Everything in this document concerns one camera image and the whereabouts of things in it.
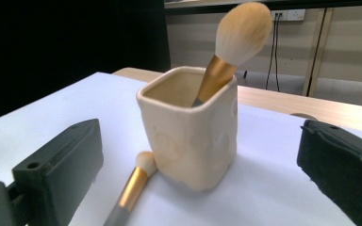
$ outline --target white tabletop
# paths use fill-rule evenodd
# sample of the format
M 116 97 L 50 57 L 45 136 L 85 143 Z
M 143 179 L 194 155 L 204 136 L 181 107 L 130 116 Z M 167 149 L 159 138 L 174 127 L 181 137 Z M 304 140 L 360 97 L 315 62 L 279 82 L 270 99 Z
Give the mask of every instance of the white tabletop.
M 138 152 L 150 150 L 135 98 L 144 85 L 96 73 L 1 117 L 0 181 L 67 127 L 99 119 L 105 163 L 70 225 L 103 225 Z M 195 192 L 156 173 L 128 225 L 354 225 L 297 166 L 303 123 L 239 105 L 238 154 L 221 183 Z

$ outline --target power cord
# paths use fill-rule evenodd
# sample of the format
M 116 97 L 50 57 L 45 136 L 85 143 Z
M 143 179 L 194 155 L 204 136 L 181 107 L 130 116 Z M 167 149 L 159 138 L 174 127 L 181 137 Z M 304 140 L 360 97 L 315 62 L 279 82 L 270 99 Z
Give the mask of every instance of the power cord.
M 267 73 L 266 89 L 269 86 L 270 71 L 272 70 L 272 55 L 274 53 L 274 44 L 275 44 L 275 80 L 277 82 L 277 90 L 280 91 L 278 84 L 278 61 L 277 61 L 277 49 L 278 49 L 278 24 L 280 22 L 281 13 L 275 13 L 274 18 L 274 31 L 272 32 L 272 46 L 271 46 L 271 57 L 270 57 L 270 67 L 269 72 Z

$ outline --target cup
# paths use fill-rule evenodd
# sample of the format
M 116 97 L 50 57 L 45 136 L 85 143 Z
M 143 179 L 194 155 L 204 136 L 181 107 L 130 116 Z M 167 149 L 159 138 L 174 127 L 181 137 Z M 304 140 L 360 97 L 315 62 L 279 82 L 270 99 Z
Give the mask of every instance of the cup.
M 157 168 L 198 191 L 215 187 L 237 153 L 237 79 L 191 107 L 204 74 L 204 68 L 175 68 L 137 92 Z

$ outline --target brush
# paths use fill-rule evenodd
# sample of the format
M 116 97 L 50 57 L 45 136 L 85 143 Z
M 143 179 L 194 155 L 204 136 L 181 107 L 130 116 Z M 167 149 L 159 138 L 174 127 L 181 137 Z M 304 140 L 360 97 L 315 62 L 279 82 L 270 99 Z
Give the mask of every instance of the brush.
M 201 105 L 227 84 L 237 67 L 257 54 L 272 30 L 272 16 L 261 3 L 231 9 L 219 23 L 215 55 L 209 62 L 192 106 Z
M 157 167 L 153 153 L 141 152 L 137 155 L 134 170 L 128 178 L 116 205 L 107 217 L 105 226 L 125 225 L 148 178 L 154 174 L 156 170 Z

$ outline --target beige brush head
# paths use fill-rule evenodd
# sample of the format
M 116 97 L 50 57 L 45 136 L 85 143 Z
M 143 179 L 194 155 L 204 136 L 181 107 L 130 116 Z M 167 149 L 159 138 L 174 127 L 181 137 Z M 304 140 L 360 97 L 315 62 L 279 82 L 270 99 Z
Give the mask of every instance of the beige brush head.
M 239 66 L 262 49 L 271 30 L 272 16 L 264 4 L 241 4 L 220 21 L 215 55 L 233 66 Z
M 150 177 L 157 170 L 154 154 L 152 152 L 139 153 L 137 155 L 135 167 L 141 168 L 148 174 L 148 177 Z

